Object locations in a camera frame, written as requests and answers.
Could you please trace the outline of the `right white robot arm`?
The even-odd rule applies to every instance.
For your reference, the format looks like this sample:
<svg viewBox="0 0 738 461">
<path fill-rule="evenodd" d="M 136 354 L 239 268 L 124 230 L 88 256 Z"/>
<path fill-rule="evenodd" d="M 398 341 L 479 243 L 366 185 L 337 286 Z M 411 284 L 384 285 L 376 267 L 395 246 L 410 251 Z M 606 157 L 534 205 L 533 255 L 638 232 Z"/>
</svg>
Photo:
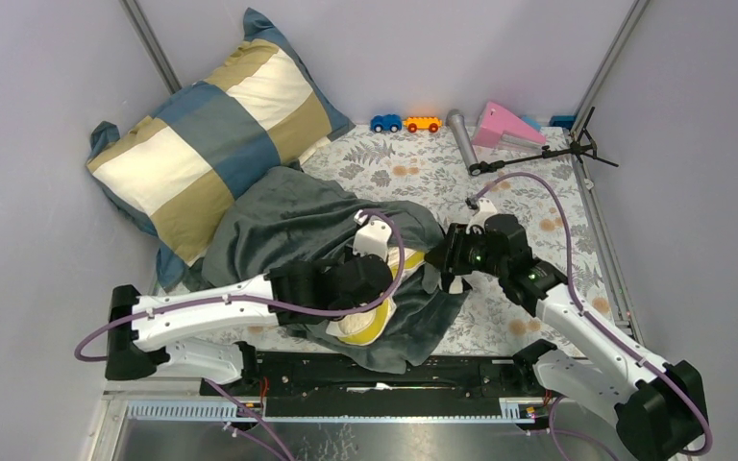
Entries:
<svg viewBox="0 0 738 461">
<path fill-rule="evenodd" d="M 613 425 L 638 460 L 668 460 L 709 439 L 701 374 L 672 364 L 618 328 L 577 292 L 555 265 L 534 255 L 518 219 L 481 199 L 468 224 L 452 223 L 426 262 L 451 281 L 475 272 L 495 278 L 505 296 L 584 353 L 580 364 L 547 340 L 515 353 L 508 378 L 522 394 L 543 389 L 572 399 Z"/>
</svg>

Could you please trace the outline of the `zebra and grey pillowcase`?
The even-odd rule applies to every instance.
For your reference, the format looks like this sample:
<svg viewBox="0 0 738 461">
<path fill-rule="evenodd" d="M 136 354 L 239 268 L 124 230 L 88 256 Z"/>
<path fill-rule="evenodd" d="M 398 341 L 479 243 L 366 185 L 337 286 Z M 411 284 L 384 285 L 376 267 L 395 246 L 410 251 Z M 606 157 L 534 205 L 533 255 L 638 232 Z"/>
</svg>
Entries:
<svg viewBox="0 0 738 461">
<path fill-rule="evenodd" d="M 184 278 L 190 291 L 250 279 L 293 260 L 339 258 L 354 240 L 354 217 L 374 208 L 400 229 L 407 249 L 427 252 L 443 230 L 423 206 L 409 201 L 361 199 L 337 182 L 316 179 L 289 167 L 275 167 L 252 185 L 222 218 L 203 259 Z M 393 296 L 396 311 L 379 339 L 368 346 L 347 345 L 326 326 L 289 326 L 283 333 L 303 343 L 352 358 L 376 372 L 402 374 L 435 351 L 466 296 L 449 294 L 429 265 L 407 277 Z"/>
</svg>

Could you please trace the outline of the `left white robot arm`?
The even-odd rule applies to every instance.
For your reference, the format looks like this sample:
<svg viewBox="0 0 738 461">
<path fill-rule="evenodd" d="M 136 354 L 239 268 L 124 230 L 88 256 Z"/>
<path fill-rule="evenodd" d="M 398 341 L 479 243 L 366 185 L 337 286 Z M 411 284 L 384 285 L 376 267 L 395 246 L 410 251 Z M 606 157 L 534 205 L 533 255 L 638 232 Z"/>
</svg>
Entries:
<svg viewBox="0 0 738 461">
<path fill-rule="evenodd" d="M 226 384 L 238 395 L 259 382 L 256 352 L 245 342 L 219 347 L 200 335 L 221 328 L 318 325 L 369 312 L 391 298 L 401 270 L 389 266 L 399 229 L 361 210 L 340 259 L 293 261 L 231 285 L 173 296 L 143 296 L 130 284 L 111 294 L 105 377 L 130 381 L 157 373 Z"/>
</svg>

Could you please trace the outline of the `cream pillow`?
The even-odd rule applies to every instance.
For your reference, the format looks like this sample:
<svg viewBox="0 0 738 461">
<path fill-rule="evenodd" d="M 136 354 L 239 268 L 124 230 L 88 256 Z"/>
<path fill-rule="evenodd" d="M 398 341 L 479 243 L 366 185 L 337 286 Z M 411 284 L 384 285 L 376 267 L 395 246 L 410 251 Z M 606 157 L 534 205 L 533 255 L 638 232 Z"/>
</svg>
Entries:
<svg viewBox="0 0 738 461">
<path fill-rule="evenodd" d="M 421 251 L 405 248 L 404 257 L 402 282 L 425 263 L 425 253 Z M 329 321 L 325 332 L 346 345 L 366 347 L 381 336 L 396 309 L 395 301 L 389 297 L 371 311 L 350 314 L 341 320 Z"/>
</svg>

